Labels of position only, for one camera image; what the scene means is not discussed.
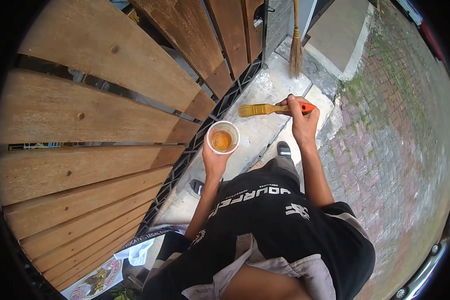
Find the foot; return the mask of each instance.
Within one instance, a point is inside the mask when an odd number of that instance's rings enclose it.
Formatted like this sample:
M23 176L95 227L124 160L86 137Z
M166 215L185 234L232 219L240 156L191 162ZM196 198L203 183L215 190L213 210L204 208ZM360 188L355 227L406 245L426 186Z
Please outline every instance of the foot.
M292 159L292 153L290 152L290 147L286 141L279 141L277 144L277 152L279 156L285 157L287 159Z
M202 190L204 188L204 183L197 180L197 179L193 179L192 181L190 181L190 186L192 187L192 190L198 195L201 196L202 195Z

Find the hubcap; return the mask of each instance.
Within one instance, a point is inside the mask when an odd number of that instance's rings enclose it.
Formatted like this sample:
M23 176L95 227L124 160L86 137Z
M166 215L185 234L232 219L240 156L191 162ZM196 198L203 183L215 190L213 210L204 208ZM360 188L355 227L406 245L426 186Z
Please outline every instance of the hubcap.
M438 253L438 245L433 245L432 247L432 254L435 255Z
M405 293L406 293L407 291L404 289L404 288L401 288L401 289L399 289L398 290L398 292L396 293L396 297L398 298L398 299L402 299L404 296L405 296Z

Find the wood stain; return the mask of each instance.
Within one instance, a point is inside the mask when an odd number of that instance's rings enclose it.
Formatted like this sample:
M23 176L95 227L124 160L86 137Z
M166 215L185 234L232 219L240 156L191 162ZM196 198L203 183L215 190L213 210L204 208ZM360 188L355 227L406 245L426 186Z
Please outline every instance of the wood stain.
M224 130L217 131L211 137L211 144L217 151L226 151L232 144L232 136Z

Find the wall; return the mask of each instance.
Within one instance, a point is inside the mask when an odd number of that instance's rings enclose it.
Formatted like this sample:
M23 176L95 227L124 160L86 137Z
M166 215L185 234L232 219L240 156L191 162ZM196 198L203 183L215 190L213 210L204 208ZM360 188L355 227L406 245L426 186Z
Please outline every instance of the wall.
M293 12L293 0L269 0L268 6L275 9L275 12L268 13L265 59L287 36L288 19Z
M306 29L308 29L310 21L312 19L312 13L315 9L315 5L317 4L317 0L298 0L298 27L300 29L301 39L305 36ZM290 15L290 22L288 24L288 32L287 34L293 37L293 28L294 28L294 17L293 17L293 9Z

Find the gray shorts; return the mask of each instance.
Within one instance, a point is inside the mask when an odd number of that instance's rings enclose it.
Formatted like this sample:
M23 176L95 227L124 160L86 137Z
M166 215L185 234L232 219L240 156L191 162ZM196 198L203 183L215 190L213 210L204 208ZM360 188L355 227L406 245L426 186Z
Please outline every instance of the gray shorts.
M292 159L286 158L285 156L275 156L274 158L270 159L264 166L262 166L261 170L268 170L270 172L273 172L277 168L285 169L288 172L290 172L291 177L296 181L298 186L300 187L300 177L297 169L295 168L295 164ZM223 189L231 180L227 181L221 181L218 184L218 191Z

